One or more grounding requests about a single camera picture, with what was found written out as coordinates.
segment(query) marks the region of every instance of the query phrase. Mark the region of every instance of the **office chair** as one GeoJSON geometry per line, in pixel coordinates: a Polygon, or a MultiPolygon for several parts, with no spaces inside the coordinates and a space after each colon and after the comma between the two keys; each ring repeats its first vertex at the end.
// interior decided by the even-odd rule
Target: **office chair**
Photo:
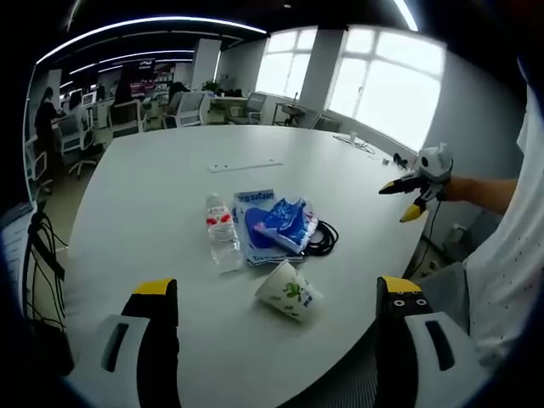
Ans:
{"type": "Polygon", "coordinates": [[[340,122],[321,115],[312,128],[315,130],[326,130],[327,132],[338,132],[340,130],[340,122]]]}
{"type": "Polygon", "coordinates": [[[25,163],[26,178],[37,187],[33,194],[34,200],[37,201],[42,191],[51,196],[51,190],[48,188],[48,185],[53,183],[53,180],[51,178],[40,180],[48,168],[48,154],[46,151],[43,151],[36,156],[36,141],[37,137],[34,136],[25,142],[25,163]]]}
{"type": "Polygon", "coordinates": [[[165,116],[164,128],[185,128],[198,126],[202,120],[201,105],[206,94],[203,92],[183,92],[178,111],[174,116],[165,116]]]}
{"type": "MultiPolygon", "coordinates": [[[[59,138],[59,151],[62,156],[74,150],[79,150],[82,153],[94,144],[94,133],[90,127],[87,130],[83,130],[83,124],[77,120],[75,115],[68,115],[60,119],[56,126],[59,131],[57,132],[59,138]]],[[[69,174],[76,171],[77,179],[82,176],[82,167],[88,164],[89,166],[96,166],[95,160],[84,159],[82,156],[80,159],[70,167],[69,174]]]]}
{"type": "Polygon", "coordinates": [[[228,117],[228,121],[236,125],[258,125],[261,122],[264,102],[266,95],[263,93],[251,93],[247,99],[246,105],[243,107],[243,116],[234,116],[233,109],[228,117]]]}
{"type": "Polygon", "coordinates": [[[295,127],[296,128],[303,128],[303,129],[313,129],[315,128],[315,125],[317,125],[317,122],[320,120],[321,114],[315,110],[306,110],[306,113],[304,113],[304,116],[301,116],[300,118],[295,118],[295,127]]]}
{"type": "Polygon", "coordinates": [[[138,100],[110,106],[108,119],[113,139],[144,131],[145,116],[141,117],[138,100]]]}

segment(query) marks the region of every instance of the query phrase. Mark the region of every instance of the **window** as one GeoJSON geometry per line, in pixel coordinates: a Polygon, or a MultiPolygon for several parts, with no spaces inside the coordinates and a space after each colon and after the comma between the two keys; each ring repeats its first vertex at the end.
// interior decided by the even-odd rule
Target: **window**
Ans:
{"type": "Polygon", "coordinates": [[[272,34],[258,71],[257,91],[300,96],[316,33],[316,28],[303,28],[272,34]]]}
{"type": "Polygon", "coordinates": [[[403,32],[351,27],[327,108],[419,151],[434,117],[445,48],[403,32]]]}

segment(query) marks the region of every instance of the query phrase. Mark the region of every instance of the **office worker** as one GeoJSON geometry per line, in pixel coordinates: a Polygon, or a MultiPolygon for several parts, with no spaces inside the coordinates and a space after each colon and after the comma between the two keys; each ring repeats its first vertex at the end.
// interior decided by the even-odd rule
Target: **office worker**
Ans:
{"type": "Polygon", "coordinates": [[[36,129],[37,148],[45,151],[48,158],[47,172],[49,177],[54,169],[60,163],[60,156],[54,148],[54,134],[52,121],[63,114],[57,112],[51,99],[53,98],[53,89],[47,87],[43,92],[42,101],[37,108],[36,118],[34,119],[34,128],[36,129]]]}
{"type": "Polygon", "coordinates": [[[181,82],[174,82],[168,89],[168,106],[166,113],[174,115],[178,111],[179,102],[183,92],[189,92],[189,89],[181,82]]]}
{"type": "Polygon", "coordinates": [[[123,71],[121,74],[121,79],[117,84],[114,105],[125,104],[127,102],[130,102],[131,100],[133,100],[133,96],[130,89],[130,80],[128,78],[128,74],[123,71]]]}
{"type": "Polygon", "coordinates": [[[70,98],[68,105],[69,113],[74,114],[76,119],[83,124],[83,129],[88,129],[88,112],[82,106],[82,95],[79,92],[74,93],[70,98]]]}

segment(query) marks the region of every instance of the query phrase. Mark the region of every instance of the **paper cup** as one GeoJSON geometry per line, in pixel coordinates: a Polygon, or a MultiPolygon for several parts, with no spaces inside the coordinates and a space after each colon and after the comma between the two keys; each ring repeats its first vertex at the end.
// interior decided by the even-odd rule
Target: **paper cup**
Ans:
{"type": "Polygon", "coordinates": [[[283,261],[270,273],[255,296],[300,321],[315,316],[323,298],[288,261],[283,261]]]}

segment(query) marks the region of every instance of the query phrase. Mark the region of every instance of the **white column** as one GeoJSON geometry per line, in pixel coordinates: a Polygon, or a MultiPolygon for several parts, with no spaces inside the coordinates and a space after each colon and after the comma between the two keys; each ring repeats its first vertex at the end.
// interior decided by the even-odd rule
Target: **white column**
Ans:
{"type": "Polygon", "coordinates": [[[202,38],[198,42],[193,62],[193,78],[191,87],[201,89],[206,81],[213,80],[216,66],[218,65],[221,42],[219,40],[207,40],[202,38]]]}
{"type": "Polygon", "coordinates": [[[193,64],[189,62],[178,62],[173,71],[173,81],[181,82],[189,87],[193,82],[193,64]]]}
{"type": "Polygon", "coordinates": [[[344,32],[344,30],[317,31],[303,90],[300,93],[300,105],[315,111],[325,109],[344,32]]]}

